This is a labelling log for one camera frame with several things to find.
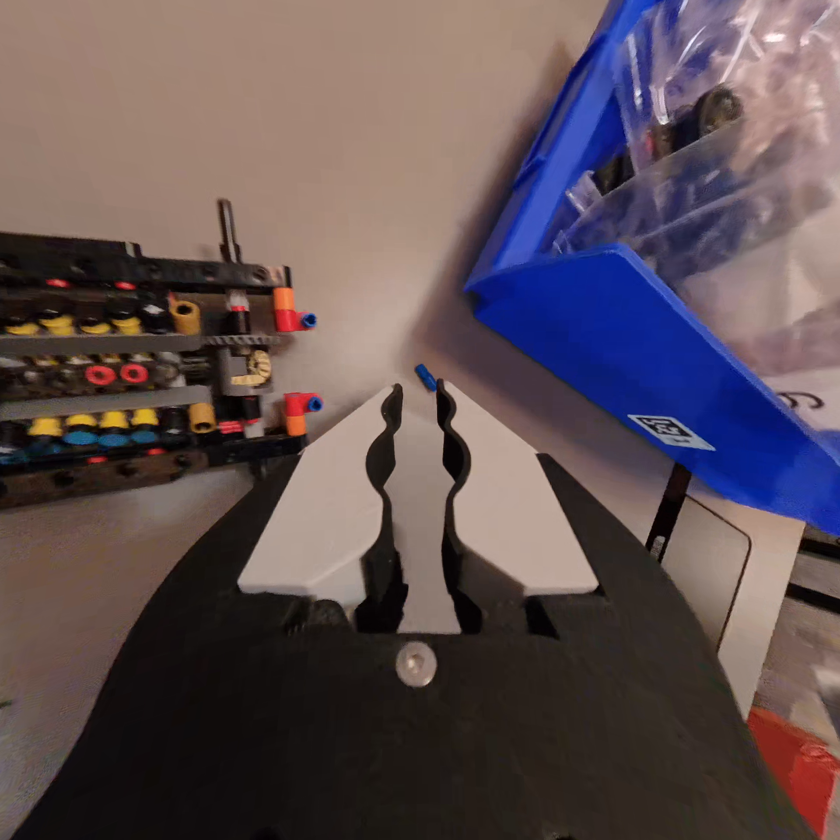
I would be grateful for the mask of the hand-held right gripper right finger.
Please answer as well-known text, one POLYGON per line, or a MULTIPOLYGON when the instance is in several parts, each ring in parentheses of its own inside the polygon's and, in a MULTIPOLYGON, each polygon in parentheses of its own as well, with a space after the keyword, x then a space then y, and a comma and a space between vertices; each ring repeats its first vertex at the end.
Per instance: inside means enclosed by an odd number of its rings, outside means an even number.
POLYGON ((537 450, 439 381, 447 582, 462 594, 591 594, 598 580, 537 450))

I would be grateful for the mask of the clear bags of lego parts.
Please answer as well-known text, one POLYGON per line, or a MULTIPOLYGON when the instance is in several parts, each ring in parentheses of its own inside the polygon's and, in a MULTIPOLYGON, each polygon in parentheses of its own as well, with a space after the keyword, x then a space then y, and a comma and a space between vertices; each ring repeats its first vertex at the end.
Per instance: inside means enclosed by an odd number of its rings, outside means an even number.
POLYGON ((625 141, 553 243, 629 247, 816 429, 838 429, 838 2, 659 2, 618 47, 625 141))

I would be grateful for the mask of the red storage bin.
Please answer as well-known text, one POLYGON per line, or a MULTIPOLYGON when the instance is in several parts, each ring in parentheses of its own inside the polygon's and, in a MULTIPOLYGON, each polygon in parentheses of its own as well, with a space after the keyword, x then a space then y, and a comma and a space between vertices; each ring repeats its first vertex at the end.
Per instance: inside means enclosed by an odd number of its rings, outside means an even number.
POLYGON ((825 838, 838 786, 838 758, 814 734, 752 707, 748 726, 763 760, 814 834, 825 838))

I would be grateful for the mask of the large black lego frame assembly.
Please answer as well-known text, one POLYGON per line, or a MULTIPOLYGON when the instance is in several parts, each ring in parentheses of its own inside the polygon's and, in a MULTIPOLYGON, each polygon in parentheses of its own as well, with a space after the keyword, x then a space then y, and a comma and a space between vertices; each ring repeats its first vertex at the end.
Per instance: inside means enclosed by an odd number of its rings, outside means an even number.
POLYGON ((1 234, 1 504, 27 508, 297 456, 318 393, 274 355, 318 324, 288 266, 245 262, 228 199, 219 259, 1 234))

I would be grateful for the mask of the blue bin with tag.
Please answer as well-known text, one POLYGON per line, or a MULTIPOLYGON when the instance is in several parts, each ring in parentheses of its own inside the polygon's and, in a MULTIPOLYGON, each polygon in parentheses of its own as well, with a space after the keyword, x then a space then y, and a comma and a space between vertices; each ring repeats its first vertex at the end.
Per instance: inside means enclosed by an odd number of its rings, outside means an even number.
POLYGON ((806 426, 629 247, 551 253, 564 190, 625 139, 613 59, 653 5, 608 4, 465 290, 479 321, 727 499, 838 535, 838 433, 806 426))

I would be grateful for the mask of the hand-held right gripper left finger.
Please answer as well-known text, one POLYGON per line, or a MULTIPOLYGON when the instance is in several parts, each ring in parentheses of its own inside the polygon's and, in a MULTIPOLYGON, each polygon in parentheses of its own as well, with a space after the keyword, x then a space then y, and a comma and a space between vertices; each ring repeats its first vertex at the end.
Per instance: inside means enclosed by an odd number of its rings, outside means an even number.
POLYGON ((398 576, 392 504, 403 388, 386 387, 306 447, 244 569, 246 594, 385 597, 398 576))

